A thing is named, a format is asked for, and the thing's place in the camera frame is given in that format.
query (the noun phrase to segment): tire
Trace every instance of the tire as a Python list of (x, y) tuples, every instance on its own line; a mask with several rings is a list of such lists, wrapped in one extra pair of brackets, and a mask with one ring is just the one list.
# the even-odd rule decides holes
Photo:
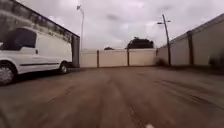
[(11, 84), (15, 79), (16, 73), (12, 65), (0, 64), (0, 86)]
[(68, 73), (68, 65), (66, 62), (62, 62), (59, 68), (60, 74), (67, 74)]

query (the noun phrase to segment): street lamp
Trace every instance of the street lamp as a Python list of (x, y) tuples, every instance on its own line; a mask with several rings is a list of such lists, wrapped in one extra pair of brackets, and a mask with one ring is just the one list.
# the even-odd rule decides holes
[(83, 44), (83, 28), (84, 28), (84, 18), (85, 14), (84, 11), (81, 8), (81, 5), (77, 6), (77, 10), (80, 10), (82, 13), (82, 28), (81, 28), (81, 43), (80, 43), (80, 48), (82, 49), (82, 44)]
[(170, 38), (169, 38), (169, 33), (168, 33), (168, 29), (167, 29), (167, 24), (166, 24), (168, 22), (171, 22), (171, 21), (166, 20), (165, 15), (163, 14), (163, 22), (158, 22), (157, 24), (164, 24), (164, 26), (165, 26), (166, 38), (167, 38), (167, 47), (168, 47), (168, 63), (169, 63), (169, 66), (171, 66)]

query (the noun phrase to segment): white van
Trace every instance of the white van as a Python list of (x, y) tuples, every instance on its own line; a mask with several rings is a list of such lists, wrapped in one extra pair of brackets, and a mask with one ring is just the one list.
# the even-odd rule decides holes
[(0, 46), (0, 85), (10, 84), (16, 75), (58, 69), (68, 72), (71, 44), (30, 28), (9, 32)]

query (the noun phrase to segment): fence post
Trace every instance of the fence post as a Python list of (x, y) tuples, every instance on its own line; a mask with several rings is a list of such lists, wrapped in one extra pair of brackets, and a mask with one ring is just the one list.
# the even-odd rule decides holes
[(97, 52), (96, 52), (97, 54), (97, 68), (99, 68), (100, 67), (100, 51), (99, 50), (97, 50)]
[(194, 66), (194, 45), (192, 38), (192, 31), (187, 32), (188, 45), (189, 45), (189, 64), (190, 66)]
[(130, 66), (130, 51), (128, 48), (127, 48), (127, 65), (128, 67)]

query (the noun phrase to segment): pavement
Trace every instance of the pavement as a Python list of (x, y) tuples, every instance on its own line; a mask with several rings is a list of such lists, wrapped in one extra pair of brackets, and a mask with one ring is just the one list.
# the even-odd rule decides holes
[(223, 76), (154, 67), (35, 75), (0, 87), (0, 128), (224, 127)]

